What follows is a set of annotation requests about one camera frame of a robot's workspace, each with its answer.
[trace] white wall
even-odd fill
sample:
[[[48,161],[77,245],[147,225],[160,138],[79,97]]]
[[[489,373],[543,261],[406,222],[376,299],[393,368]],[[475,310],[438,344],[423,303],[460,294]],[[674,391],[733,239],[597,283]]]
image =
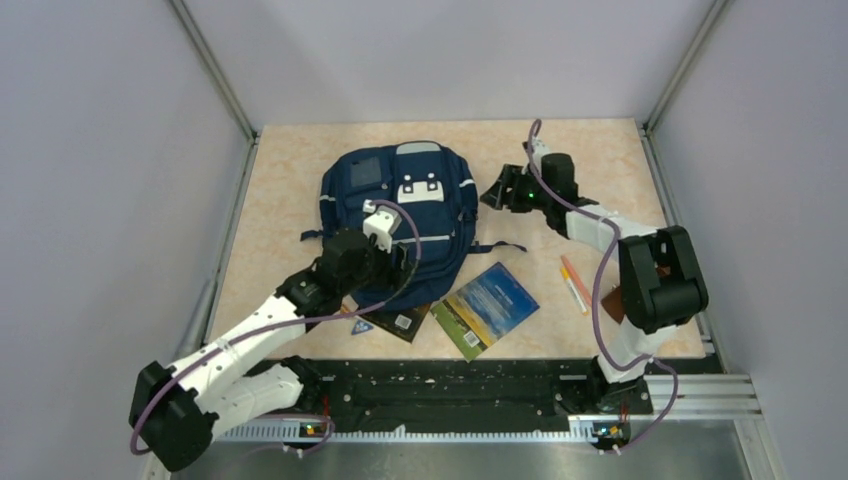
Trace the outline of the white wall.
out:
[[[189,0],[256,125],[645,118],[712,0]]]
[[[0,478],[136,478],[244,141],[164,1],[0,2],[0,112]]]
[[[658,133],[725,356],[791,478],[844,478],[848,3],[736,2]]]

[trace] backpack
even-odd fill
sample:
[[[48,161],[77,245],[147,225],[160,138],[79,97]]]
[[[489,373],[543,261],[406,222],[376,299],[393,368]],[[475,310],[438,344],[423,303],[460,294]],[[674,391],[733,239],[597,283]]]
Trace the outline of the backpack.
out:
[[[421,261],[401,294],[384,310],[399,311],[435,302],[453,286],[469,253],[485,253],[494,245],[474,243],[477,186],[468,163],[453,150],[431,141],[362,148],[339,158],[324,174],[318,204],[321,231],[303,232],[301,240],[324,241],[342,227],[361,229],[365,200],[390,200],[403,207],[418,227]],[[415,239],[406,221],[392,235],[393,243]],[[514,245],[527,251],[520,245]],[[384,301],[387,289],[361,289],[351,297],[362,307]]]

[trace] table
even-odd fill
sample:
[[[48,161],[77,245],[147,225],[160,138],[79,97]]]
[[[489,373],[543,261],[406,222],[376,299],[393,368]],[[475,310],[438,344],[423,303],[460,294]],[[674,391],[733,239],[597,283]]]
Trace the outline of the table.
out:
[[[492,185],[504,163],[526,163],[521,142],[530,120],[411,122],[267,126],[250,177],[229,265],[211,329],[216,338],[252,313],[273,289],[320,254],[320,241],[300,242],[300,233],[320,226],[321,176],[342,154],[357,148],[434,140],[469,163],[479,192]],[[552,151],[575,163],[580,194],[610,210],[649,225],[664,226],[633,119],[547,120],[540,138]],[[519,243],[469,255],[454,284],[464,285],[497,261],[502,262],[540,304],[540,309],[478,358],[585,358],[598,353],[590,316],[581,315],[560,276],[565,254],[591,288],[601,254],[566,240],[546,225],[539,212],[512,214],[480,205],[477,238]],[[615,263],[602,279],[602,292],[618,282]],[[379,328],[351,335],[353,319],[326,322],[277,349],[271,358],[300,355],[325,359],[459,359],[459,350],[432,315],[412,344]],[[601,327],[609,343],[618,326],[602,310]],[[694,321],[659,351],[662,357],[705,355]]]

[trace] barcode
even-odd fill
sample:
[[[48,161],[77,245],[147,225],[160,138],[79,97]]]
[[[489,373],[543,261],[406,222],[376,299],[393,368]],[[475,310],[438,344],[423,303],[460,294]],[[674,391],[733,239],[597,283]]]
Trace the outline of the barcode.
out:
[[[462,336],[465,339],[465,343],[468,344],[469,347],[476,347],[478,343],[480,343],[480,339],[477,338],[477,335],[474,335],[474,332],[468,331],[465,335]]]
[[[395,325],[406,330],[410,325],[412,325],[412,319],[404,317],[403,315],[398,315],[398,318],[395,319]]]

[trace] blue triangle object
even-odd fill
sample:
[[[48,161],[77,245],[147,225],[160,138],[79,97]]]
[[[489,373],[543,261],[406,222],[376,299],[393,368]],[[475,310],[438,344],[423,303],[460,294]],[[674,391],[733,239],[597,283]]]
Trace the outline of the blue triangle object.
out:
[[[360,333],[365,333],[371,330],[374,330],[374,325],[360,319],[356,319],[356,323],[353,325],[353,330],[350,331],[350,334],[359,335]]]

